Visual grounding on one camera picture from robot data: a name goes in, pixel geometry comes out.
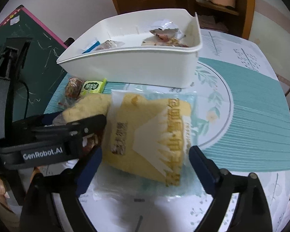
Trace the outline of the person's left hand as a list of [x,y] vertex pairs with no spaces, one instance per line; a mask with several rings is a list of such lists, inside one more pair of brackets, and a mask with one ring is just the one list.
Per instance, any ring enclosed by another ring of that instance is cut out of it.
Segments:
[[18,228],[22,206],[12,198],[6,189],[4,181],[0,178],[0,219],[7,227]]

